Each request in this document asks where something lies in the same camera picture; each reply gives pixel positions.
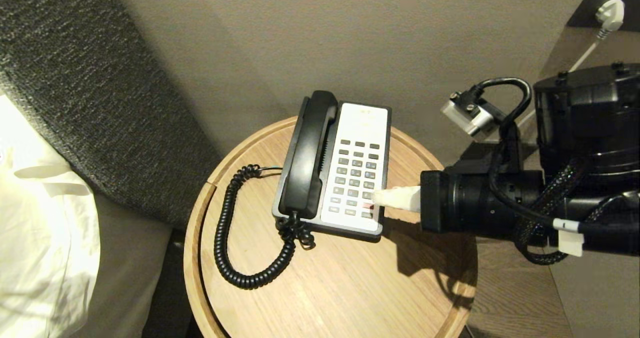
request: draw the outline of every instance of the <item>phone cord wire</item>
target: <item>phone cord wire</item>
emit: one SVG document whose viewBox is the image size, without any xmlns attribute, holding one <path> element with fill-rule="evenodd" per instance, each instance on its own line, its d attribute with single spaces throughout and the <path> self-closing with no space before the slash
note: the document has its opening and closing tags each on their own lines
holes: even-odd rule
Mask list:
<svg viewBox="0 0 640 338">
<path fill-rule="evenodd" d="M 314 236 L 311 234 L 307 224 L 300 221 L 300 218 L 291 215 L 286 218 L 278 218 L 276 220 L 276 228 L 282 239 L 283 245 L 277 258 L 264 270 L 252 275 L 242 274 L 234 269 L 229 261 L 227 252 L 227 240 L 229 238 L 229 229 L 231 227 L 231 219 L 234 215 L 236 206 L 236 198 L 238 190 L 242 188 L 244 183 L 251 178 L 262 178 L 261 174 L 265 170 L 281 170 L 281 167 L 260 167 L 257 164 L 249 164 L 239 169 L 233 175 L 231 182 L 226 186 L 224 193 L 224 202 L 222 202 L 222 211 L 220 219 L 217 222 L 214 238 L 214 258 L 217 270 L 222 277 L 229 283 L 243 290 L 254 290 L 265 284 L 270 283 L 278 277 L 291 262 L 293 254 L 296 250 L 294 240 L 299 240 L 303 249 L 313 249 L 316 246 Z"/>
</svg>

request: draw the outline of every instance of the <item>telephone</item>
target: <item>telephone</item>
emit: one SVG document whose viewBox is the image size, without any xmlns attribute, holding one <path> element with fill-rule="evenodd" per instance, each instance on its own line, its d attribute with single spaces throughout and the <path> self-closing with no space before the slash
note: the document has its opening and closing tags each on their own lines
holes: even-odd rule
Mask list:
<svg viewBox="0 0 640 338">
<path fill-rule="evenodd" d="M 297 215 L 314 231 L 379 240 L 387 185 L 391 108 L 343 101 L 316 90 L 304 98 L 272 214 Z"/>
<path fill-rule="evenodd" d="M 374 190 L 387 185 L 391 108 L 343 101 L 325 90 L 305 97 L 283 167 L 249 164 L 226 187 L 214 238 L 217 270 L 227 282 L 253 290 L 270 283 L 291 262 L 295 240 L 315 247 L 314 231 L 377 241 L 384 207 Z M 282 170 L 271 212 L 283 241 L 277 258 L 252 275 L 233 268 L 227 252 L 238 190 L 266 170 Z"/>
</svg>

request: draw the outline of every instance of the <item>gray wall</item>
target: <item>gray wall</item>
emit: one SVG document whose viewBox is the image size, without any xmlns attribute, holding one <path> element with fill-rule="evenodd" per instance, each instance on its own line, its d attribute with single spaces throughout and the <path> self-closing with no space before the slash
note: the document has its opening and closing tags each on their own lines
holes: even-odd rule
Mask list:
<svg viewBox="0 0 640 338">
<path fill-rule="evenodd" d="M 393 107 L 393 125 L 450 164 L 471 141 L 440 113 L 450 92 L 497 76 L 535 83 L 596 33 L 565 28 L 582 0 L 124 1 L 221 153 L 322 89 Z M 638 33 L 613 34 L 585 67 L 622 59 L 640 61 Z M 505 110 L 519 99 L 486 96 Z"/>
</svg>

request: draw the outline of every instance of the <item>wooden tabletop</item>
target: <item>wooden tabletop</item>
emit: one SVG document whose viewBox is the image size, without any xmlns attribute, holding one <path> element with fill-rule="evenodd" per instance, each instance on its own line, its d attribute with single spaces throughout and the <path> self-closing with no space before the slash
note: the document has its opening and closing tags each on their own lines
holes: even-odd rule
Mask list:
<svg viewBox="0 0 640 338">
<path fill-rule="evenodd" d="M 243 165 L 282 165 L 296 119 L 272 124 L 231 151 L 202 187 L 185 240 L 190 306 L 205 337 L 455 337 L 476 292 L 473 236 L 421 232 L 419 214 L 387 208 L 380 242 L 314 233 L 316 247 L 295 250 L 272 283 L 242 290 L 213 258 L 213 238 L 227 184 Z M 395 128 L 387 187 L 415 186 L 442 165 Z M 249 180 L 238 194 L 228 238 L 233 267 L 263 270 L 282 240 L 271 207 L 279 176 Z"/>
</svg>

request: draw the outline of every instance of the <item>phone keypad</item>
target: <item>phone keypad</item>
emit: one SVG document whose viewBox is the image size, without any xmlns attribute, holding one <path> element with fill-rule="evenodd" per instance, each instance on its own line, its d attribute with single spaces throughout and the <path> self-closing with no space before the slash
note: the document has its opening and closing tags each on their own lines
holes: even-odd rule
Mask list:
<svg viewBox="0 0 640 338">
<path fill-rule="evenodd" d="M 349 139 L 341 139 L 340 144 L 342 145 L 340 148 L 347 149 L 339 149 L 338 153 L 348 157 L 341 156 L 338 158 L 338 164 L 346 167 L 339 166 L 335 171 L 339 175 L 348 175 L 349 179 L 343 176 L 336 176 L 334 182 L 336 185 L 348 185 L 346 196 L 350 199 L 343 200 L 339 197 L 345 194 L 345 188 L 334 187 L 332 197 L 329 199 L 329 212 L 372 219 L 374 218 L 375 209 L 372 201 L 373 191 L 378 188 L 375 179 L 377 174 L 382 174 L 377 170 L 381 162 L 380 144 L 366 144 L 366 142 L 360 141 L 352 142 Z M 347 169 L 349 165 L 357 169 Z M 363 166 L 366 169 L 364 174 L 360 169 Z"/>
</svg>

